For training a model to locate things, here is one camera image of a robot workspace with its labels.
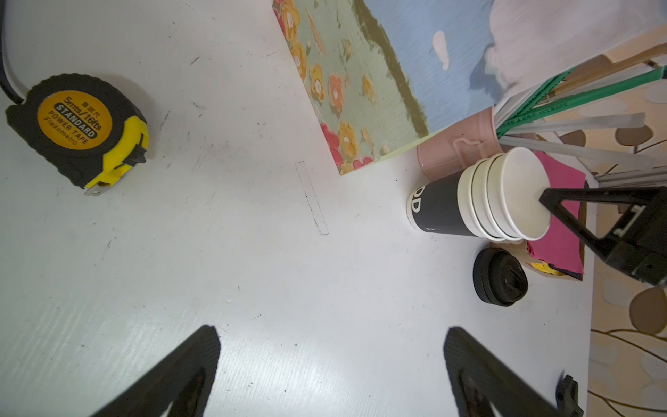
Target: pencil mark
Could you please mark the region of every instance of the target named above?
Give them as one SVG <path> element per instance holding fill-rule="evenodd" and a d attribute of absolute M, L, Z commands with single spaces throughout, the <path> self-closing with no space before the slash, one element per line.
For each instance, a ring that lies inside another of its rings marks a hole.
<path fill-rule="evenodd" d="M 160 125 L 160 130 L 162 130 L 162 127 L 165 125 L 165 122 L 167 121 L 167 118 L 169 117 L 170 111 L 167 112 L 167 115 L 165 116 L 165 119 L 162 121 L 162 124 Z"/>
<path fill-rule="evenodd" d="M 110 239 L 110 240 L 109 240 L 109 243 L 107 244 L 107 247 L 104 248 L 104 251 L 102 252 L 102 258 L 101 258 L 100 260 L 104 259 L 104 257 L 106 256 L 107 250 L 109 250 L 109 248 L 111 247 L 111 241 L 112 241 L 112 240 L 113 240 L 113 239 Z"/>
<path fill-rule="evenodd" d="M 196 104 L 194 101 L 190 101 L 190 103 L 192 103 L 193 106 L 195 106 L 196 108 L 198 108 L 200 110 L 206 110 L 206 106 L 204 106 L 204 105 Z"/>
<path fill-rule="evenodd" d="M 195 168 L 196 168 L 197 165 L 199 164 L 199 160 L 200 160 L 200 159 L 201 159 L 201 155 L 199 156 L 199 158 L 197 158 L 197 162 L 195 162 L 195 165 L 192 167 L 192 172 L 195 171 Z"/>
<path fill-rule="evenodd" d="M 303 188 L 303 194 L 305 199 L 308 202 L 308 207 L 310 208 L 310 213 L 313 216 L 313 221 L 317 226 L 317 231 L 321 236 L 326 236 L 329 234 L 329 229 L 327 224 L 324 221 L 324 215 L 317 201 L 317 195 L 315 194 L 315 189 L 313 188 L 313 183 L 310 181 L 310 175 L 308 175 L 308 168 L 305 166 L 305 162 L 300 161 L 294 164 L 296 166 L 296 172 L 299 175 L 301 180 L 301 188 Z"/>

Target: black cable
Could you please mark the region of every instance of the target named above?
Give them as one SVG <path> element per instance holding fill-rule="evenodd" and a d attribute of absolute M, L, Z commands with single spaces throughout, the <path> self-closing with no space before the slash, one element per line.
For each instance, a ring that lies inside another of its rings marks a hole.
<path fill-rule="evenodd" d="M 22 104 L 23 98 L 14 90 L 5 73 L 5 60 L 3 49 L 5 46 L 5 0 L 0 0 L 0 88 L 7 94 L 7 97 L 16 104 Z"/>

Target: wooden stick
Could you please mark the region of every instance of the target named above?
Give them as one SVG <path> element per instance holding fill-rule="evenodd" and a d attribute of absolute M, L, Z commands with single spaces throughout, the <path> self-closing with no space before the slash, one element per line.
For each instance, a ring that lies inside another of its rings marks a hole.
<path fill-rule="evenodd" d="M 623 71 L 624 69 L 631 68 L 637 64 L 648 62 L 651 59 L 661 55 L 667 55 L 667 43 L 656 45 L 653 48 L 649 48 L 633 57 L 627 58 L 621 62 L 617 62 L 597 71 L 584 74 L 581 77 L 577 77 L 572 80 L 565 80 L 549 94 L 549 97 L 551 98 L 557 95 L 563 95 L 583 85 L 592 83 L 593 81 L 597 81 L 599 79 L 603 79 L 609 75 Z"/>

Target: tape measure label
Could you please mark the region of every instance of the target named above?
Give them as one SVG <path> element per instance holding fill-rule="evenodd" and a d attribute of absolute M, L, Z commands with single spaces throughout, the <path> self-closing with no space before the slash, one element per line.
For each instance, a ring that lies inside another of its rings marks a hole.
<path fill-rule="evenodd" d="M 39 127 L 56 145 L 67 149 L 91 149 L 111 134 L 111 114 L 100 100 L 81 91 L 58 91 L 37 111 Z"/>

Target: black lid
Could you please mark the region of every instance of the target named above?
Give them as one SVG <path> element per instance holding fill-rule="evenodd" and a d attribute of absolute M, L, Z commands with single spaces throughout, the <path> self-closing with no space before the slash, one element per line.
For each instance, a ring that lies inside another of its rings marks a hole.
<path fill-rule="evenodd" d="M 472 271 L 475 291 L 489 304 L 509 307 L 528 291 L 528 279 L 521 263 L 503 249 L 485 249 Z"/>

